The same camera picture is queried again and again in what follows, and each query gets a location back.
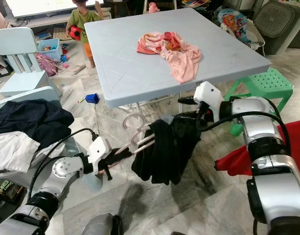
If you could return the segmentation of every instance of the square plastic table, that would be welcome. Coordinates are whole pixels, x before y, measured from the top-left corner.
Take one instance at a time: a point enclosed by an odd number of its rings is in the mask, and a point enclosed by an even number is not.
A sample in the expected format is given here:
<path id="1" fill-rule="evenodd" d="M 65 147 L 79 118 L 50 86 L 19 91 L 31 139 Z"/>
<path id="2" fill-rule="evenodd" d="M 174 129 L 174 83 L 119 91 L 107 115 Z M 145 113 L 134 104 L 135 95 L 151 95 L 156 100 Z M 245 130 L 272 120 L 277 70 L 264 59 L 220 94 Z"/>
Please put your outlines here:
<path id="1" fill-rule="evenodd" d="M 90 22 L 85 29 L 109 108 L 192 90 L 265 72 L 270 61 L 191 8 Z M 159 55 L 137 53 L 139 38 L 150 32 L 178 32 L 202 52 L 194 80 L 179 84 Z"/>

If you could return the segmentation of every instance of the black garment on hanger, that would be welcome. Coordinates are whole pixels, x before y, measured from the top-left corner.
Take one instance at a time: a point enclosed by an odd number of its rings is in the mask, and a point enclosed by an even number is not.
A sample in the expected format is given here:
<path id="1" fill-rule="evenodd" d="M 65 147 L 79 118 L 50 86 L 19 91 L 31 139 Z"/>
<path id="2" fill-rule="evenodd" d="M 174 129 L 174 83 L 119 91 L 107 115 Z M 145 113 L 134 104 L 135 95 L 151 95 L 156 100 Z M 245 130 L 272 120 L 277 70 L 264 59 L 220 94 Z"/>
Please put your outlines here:
<path id="1" fill-rule="evenodd" d="M 170 125 L 157 120 L 149 126 L 151 130 L 145 132 L 145 137 L 154 133 L 155 143 L 136 155 L 131 168 L 144 181 L 152 176 L 153 184 L 169 185 L 171 181 L 176 185 L 201 132 L 195 128 L 195 119 L 183 116 L 175 116 Z"/>
<path id="2" fill-rule="evenodd" d="M 70 135 L 73 121 L 70 112 L 43 99 L 8 101 L 0 109 L 0 134 L 25 132 L 40 143 L 39 151 Z"/>

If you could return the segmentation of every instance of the green plastic stool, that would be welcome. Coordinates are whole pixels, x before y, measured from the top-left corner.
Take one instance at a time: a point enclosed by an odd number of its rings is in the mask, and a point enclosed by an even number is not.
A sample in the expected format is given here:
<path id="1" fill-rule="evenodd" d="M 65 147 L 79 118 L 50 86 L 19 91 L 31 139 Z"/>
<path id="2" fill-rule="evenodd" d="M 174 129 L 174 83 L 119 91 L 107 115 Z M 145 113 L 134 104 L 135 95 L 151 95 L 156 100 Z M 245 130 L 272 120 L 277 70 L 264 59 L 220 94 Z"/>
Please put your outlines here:
<path id="1" fill-rule="evenodd" d="M 234 94 L 240 83 L 243 83 L 250 91 L 247 94 Z M 225 96 L 225 101 L 229 100 L 231 96 L 250 97 L 260 96 L 266 99 L 282 98 L 278 105 L 278 110 L 281 112 L 293 93 L 293 85 L 289 82 L 278 70 L 269 68 L 267 72 L 247 76 L 239 79 L 232 86 L 230 91 Z M 230 133 L 234 136 L 239 136 L 242 132 L 243 126 L 240 124 L 233 124 Z"/>

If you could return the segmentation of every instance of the tiled floor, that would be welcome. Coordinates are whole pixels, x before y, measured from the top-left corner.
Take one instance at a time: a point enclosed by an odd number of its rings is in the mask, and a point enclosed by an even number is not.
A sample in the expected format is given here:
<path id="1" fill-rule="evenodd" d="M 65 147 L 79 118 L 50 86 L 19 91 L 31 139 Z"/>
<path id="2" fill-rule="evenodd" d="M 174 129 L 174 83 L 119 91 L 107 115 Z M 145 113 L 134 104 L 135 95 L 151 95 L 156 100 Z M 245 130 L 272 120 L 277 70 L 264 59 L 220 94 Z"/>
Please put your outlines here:
<path id="1" fill-rule="evenodd" d="M 69 54 L 69 63 L 85 63 L 80 44 L 74 44 Z M 268 58 L 272 67 L 295 85 L 282 117 L 285 122 L 299 120 L 300 49 L 288 49 L 281 55 Z M 129 122 L 128 130 L 122 128 L 121 122 L 128 113 L 105 106 L 95 69 L 85 69 L 75 76 L 58 75 L 53 81 L 64 92 L 61 98 L 63 108 L 75 117 L 71 126 L 73 131 L 90 127 L 109 139 L 113 148 L 126 144 L 137 120 Z M 216 85 L 225 94 L 232 83 Z M 84 92 L 98 93 L 100 103 L 77 103 Z M 177 99 L 143 106 L 142 112 L 148 121 L 155 121 L 161 114 L 175 114 L 178 112 Z M 143 182 L 131 170 L 133 158 L 112 168 L 113 180 L 107 181 L 104 176 L 100 190 L 96 178 L 78 179 L 71 185 L 62 211 L 52 219 L 46 234 L 79 235 L 91 218 L 103 213 L 119 214 L 126 235 L 169 235 L 172 231 L 187 235 L 252 234 L 253 217 L 245 185 L 249 177 L 231 177 L 213 168 L 214 160 L 243 144 L 241 137 L 233 138 L 228 133 L 229 127 L 227 123 L 202 134 L 182 181 L 176 186 Z M 76 140 L 85 149 L 91 143 L 89 133 L 80 134 Z M 265 232 L 265 225 L 259 225 L 259 234 Z"/>

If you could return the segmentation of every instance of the clothes hanger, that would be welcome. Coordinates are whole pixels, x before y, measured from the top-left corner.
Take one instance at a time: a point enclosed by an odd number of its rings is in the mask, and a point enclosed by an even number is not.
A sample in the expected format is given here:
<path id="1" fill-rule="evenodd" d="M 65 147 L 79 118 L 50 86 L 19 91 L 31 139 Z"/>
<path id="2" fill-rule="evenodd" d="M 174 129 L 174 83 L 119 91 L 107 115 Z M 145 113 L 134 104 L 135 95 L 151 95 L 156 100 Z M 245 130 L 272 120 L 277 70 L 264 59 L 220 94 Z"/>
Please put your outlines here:
<path id="1" fill-rule="evenodd" d="M 128 147 L 131 146 L 131 145 L 139 146 L 140 144 L 143 144 L 143 143 L 145 143 L 145 142 L 147 142 L 147 141 L 153 139 L 154 136 L 155 136 L 154 134 L 151 134 L 151 135 L 149 135 L 148 137 L 143 138 L 142 140 L 136 142 L 136 141 L 135 141 L 136 137 L 138 137 L 141 133 L 145 132 L 146 130 L 151 130 L 151 128 L 148 126 L 149 123 L 147 123 L 146 118 L 145 118 L 145 116 L 144 116 L 143 114 L 141 114 L 141 113 L 133 113 L 133 114 L 128 115 L 128 116 L 124 119 L 124 121 L 123 121 L 123 123 L 122 123 L 122 126 L 123 126 L 124 129 L 128 129 L 128 127 L 127 127 L 127 121 L 128 121 L 131 117 L 140 118 L 141 121 L 142 121 L 142 123 L 141 123 L 141 125 L 137 128 L 137 132 L 133 135 L 133 137 L 131 138 L 131 141 L 130 141 L 129 143 L 127 143 L 126 145 L 124 145 L 121 149 L 119 149 L 115 154 L 121 153 L 124 149 L 128 148 Z M 142 147 L 138 148 L 136 151 L 134 151 L 133 154 L 137 154 L 137 153 L 143 151 L 143 150 L 146 149 L 147 147 L 153 145 L 154 142 L 155 142 L 155 141 L 153 140 L 153 141 L 151 141 L 151 142 L 145 144 L 144 146 L 142 146 Z"/>

